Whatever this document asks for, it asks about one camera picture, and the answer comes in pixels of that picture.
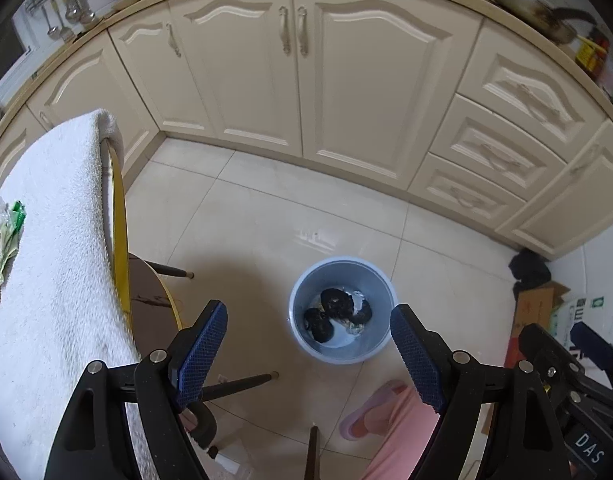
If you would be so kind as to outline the large black trash bag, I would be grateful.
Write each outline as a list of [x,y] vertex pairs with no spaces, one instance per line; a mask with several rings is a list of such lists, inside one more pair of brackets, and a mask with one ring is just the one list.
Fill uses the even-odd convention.
[[328,288],[321,292],[321,305],[330,318],[363,325],[373,317],[373,311],[366,299],[361,300],[359,310],[355,309],[354,297],[338,288]]

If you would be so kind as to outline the small black trash bag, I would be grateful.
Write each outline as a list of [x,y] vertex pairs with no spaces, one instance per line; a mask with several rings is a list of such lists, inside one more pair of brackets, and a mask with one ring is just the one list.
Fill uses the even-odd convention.
[[303,325],[312,338],[319,344],[325,344],[334,337],[335,328],[326,312],[310,308],[303,313]]

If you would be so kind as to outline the green white wrapper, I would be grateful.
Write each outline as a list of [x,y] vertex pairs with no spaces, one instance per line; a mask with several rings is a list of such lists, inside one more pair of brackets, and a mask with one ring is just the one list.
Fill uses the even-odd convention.
[[7,219],[0,227],[0,286],[5,281],[8,261],[18,252],[20,235],[26,220],[26,208],[16,200],[7,211]]

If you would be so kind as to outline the blue plastic trash bin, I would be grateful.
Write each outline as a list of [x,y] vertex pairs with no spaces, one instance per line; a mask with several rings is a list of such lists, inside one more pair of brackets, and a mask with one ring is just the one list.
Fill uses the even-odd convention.
[[390,314],[398,304],[383,271],[365,260],[335,257],[308,268],[288,301],[290,327],[299,346],[334,365],[364,362],[390,340]]

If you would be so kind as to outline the pink slipper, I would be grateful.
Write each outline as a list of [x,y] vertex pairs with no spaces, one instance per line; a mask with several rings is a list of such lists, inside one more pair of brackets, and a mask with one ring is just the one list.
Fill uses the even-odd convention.
[[385,382],[357,410],[340,422],[340,436],[347,441],[357,441],[369,434],[384,437],[388,432],[395,405],[410,388],[401,380]]

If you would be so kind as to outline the cardboard box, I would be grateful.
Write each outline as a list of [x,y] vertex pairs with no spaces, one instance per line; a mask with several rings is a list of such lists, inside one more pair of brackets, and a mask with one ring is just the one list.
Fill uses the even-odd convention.
[[570,292],[565,285],[551,281],[538,288],[527,289],[518,294],[511,336],[509,337],[504,366],[512,368],[523,358],[518,338],[521,331],[530,324],[549,328],[553,311],[564,303],[564,296]]

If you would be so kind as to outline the white towel table cover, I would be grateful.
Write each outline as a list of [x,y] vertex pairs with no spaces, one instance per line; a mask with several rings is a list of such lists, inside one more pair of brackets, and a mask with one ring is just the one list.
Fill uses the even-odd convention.
[[26,210],[0,290],[0,446],[21,479],[41,479],[85,367],[140,356],[121,310],[105,237],[100,144],[123,150],[94,110],[53,128],[20,157],[0,198]]

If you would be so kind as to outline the dark soy sauce bottle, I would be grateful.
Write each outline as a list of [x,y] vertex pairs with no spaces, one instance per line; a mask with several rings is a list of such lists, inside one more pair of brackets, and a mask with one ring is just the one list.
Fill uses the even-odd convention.
[[610,41],[599,26],[593,26],[587,36],[580,36],[581,44],[575,61],[592,80],[598,80],[608,58]]

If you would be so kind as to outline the steel wok with lid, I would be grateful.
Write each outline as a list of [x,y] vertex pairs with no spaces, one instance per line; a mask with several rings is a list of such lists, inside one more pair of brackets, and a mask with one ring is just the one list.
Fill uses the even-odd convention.
[[515,15],[554,44],[570,44],[579,34],[569,21],[597,25],[587,11],[572,8],[552,8],[542,0],[493,0],[498,6]]

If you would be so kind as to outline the hanging utensil rack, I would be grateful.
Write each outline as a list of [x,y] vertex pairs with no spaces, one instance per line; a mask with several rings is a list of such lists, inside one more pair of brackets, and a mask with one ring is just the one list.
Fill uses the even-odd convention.
[[29,18],[41,18],[47,27],[47,36],[64,44],[99,22],[88,0],[26,0],[23,10]]

